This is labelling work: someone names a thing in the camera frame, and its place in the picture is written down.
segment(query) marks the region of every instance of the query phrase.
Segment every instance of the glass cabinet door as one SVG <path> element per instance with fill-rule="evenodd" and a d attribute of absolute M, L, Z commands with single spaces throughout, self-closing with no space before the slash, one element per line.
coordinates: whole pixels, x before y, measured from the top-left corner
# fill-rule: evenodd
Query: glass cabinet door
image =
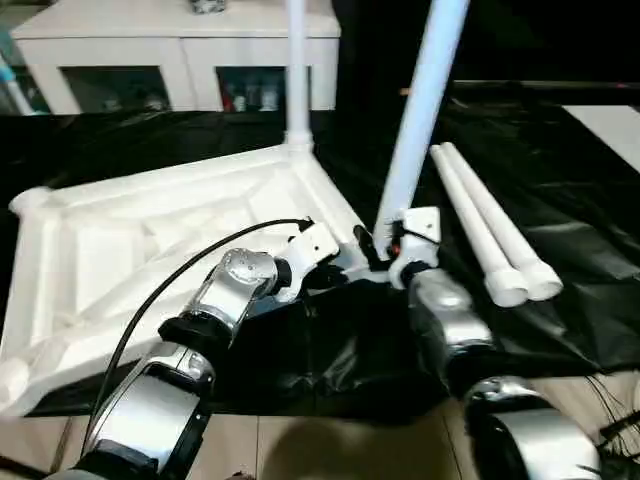
<path fill-rule="evenodd" d="M 169 109 L 158 67 L 63 67 L 61 70 L 85 113 Z"/>
<path fill-rule="evenodd" d="M 223 111 L 285 111 L 285 67 L 217 67 L 215 72 Z M 210 88 L 216 88 L 216 85 L 212 84 Z"/>
<path fill-rule="evenodd" d="M 25 98 L 37 113 L 51 113 L 47 101 L 44 99 L 42 92 L 38 88 L 35 79 L 29 73 L 27 67 L 13 67 L 13 72 L 16 75 L 16 80 Z"/>

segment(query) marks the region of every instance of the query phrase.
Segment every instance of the black tarp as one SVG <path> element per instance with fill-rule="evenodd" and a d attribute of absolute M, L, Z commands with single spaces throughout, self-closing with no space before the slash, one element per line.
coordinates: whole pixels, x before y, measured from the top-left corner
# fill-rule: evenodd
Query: black tarp
<path fill-rule="evenodd" d="M 410 86 L 431 2 L 332 3 L 341 27 L 337 110 L 356 117 L 365 112 L 378 121 L 397 102 L 400 89 Z M 519 81 L 605 81 L 612 85 L 602 91 L 592 85 L 580 92 L 574 84 L 571 91 L 557 92 L 551 85 L 538 85 L 542 92 L 529 94 L 545 101 L 581 97 L 582 105 L 618 104 L 624 96 L 637 99 L 634 8 L 627 0 L 583 2 L 577 14 L 573 2 L 470 2 L 450 78 L 512 82 L 494 92 L 510 98 L 527 94 Z M 625 88 L 625 83 L 636 85 Z M 482 94 L 486 100 L 487 92 Z"/>
<path fill-rule="evenodd" d="M 372 226 L 397 122 L 336 129 L 314 116 L 320 163 Z M 220 156 L 281 141 L 277 115 L 212 113 L 0 119 L 2 199 Z M 640 175 L 561 108 L 449 104 L 434 141 L 453 141 L 565 289 L 556 299 L 494 306 L 427 160 L 416 205 L 442 212 L 442 267 L 473 295 L 496 335 L 505 369 L 526 376 L 592 374 L 640 365 Z M 17 221 L 2 222 L 2 291 Z M 402 292 L 361 282 L 243 326 L 221 372 L 218 411 L 336 415 L 401 421 L 444 395 L 412 330 Z M 34 413 L 86 411 L 91 382 L 45 398 Z"/>

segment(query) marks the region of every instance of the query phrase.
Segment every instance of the black plastic sheet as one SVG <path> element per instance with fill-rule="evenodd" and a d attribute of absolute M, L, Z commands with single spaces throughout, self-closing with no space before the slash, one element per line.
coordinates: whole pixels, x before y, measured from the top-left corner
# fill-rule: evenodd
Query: black plastic sheet
<path fill-rule="evenodd" d="M 320 163 L 372 226 L 397 121 L 367 119 L 344 130 L 330 114 L 313 120 Z M 277 115 L 202 113 L 0 119 L 0 126 L 22 146 L 3 152 L 5 204 L 32 186 L 61 188 L 273 145 L 284 129 Z M 441 208 L 442 267 L 473 295 L 503 369 L 558 376 L 640 366 L 640 176 L 560 108 L 450 104 L 434 141 L 456 143 L 565 282 L 551 301 L 494 306 L 427 159 L 415 204 Z M 0 221 L 7 292 L 17 221 L 9 212 Z M 250 319 L 220 372 L 215 408 L 408 420 L 446 395 L 424 361 L 425 331 L 412 328 L 403 292 L 369 282 Z M 91 381 L 81 382 L 53 392 L 33 413 L 86 412 L 94 394 Z"/>

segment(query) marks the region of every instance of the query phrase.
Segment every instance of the white connector bracket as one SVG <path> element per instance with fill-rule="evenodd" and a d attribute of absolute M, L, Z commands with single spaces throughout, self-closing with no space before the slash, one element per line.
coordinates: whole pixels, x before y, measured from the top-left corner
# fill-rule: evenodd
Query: white connector bracket
<path fill-rule="evenodd" d="M 438 266 L 440 244 L 440 210 L 437 207 L 411 208 L 402 214 L 405 233 L 400 239 L 400 253 L 389 267 L 389 281 L 398 290 L 404 290 L 402 271 L 413 262 L 424 262 L 430 267 Z"/>
<path fill-rule="evenodd" d="M 316 223 L 289 242 L 287 248 L 278 255 L 291 267 L 291 285 L 281 288 L 275 295 L 278 302 L 290 302 L 298 296 L 302 280 L 318 266 L 322 260 L 337 255 L 338 243 L 327 226 Z"/>

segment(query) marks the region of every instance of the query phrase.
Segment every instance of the white pipe joint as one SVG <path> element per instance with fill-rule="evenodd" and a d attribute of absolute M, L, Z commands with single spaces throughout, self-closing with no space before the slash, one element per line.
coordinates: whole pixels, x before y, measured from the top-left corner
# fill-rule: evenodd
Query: white pipe joint
<path fill-rule="evenodd" d="M 527 300 L 525 279 L 505 257 L 442 148 L 434 145 L 430 152 L 471 248 L 485 273 L 484 284 L 493 303 L 500 307 L 515 307 L 524 303 Z"/>
<path fill-rule="evenodd" d="M 527 282 L 529 299 L 540 301 L 557 295 L 562 281 L 553 268 L 538 257 L 458 149 L 448 142 L 441 148 L 509 262 Z"/>

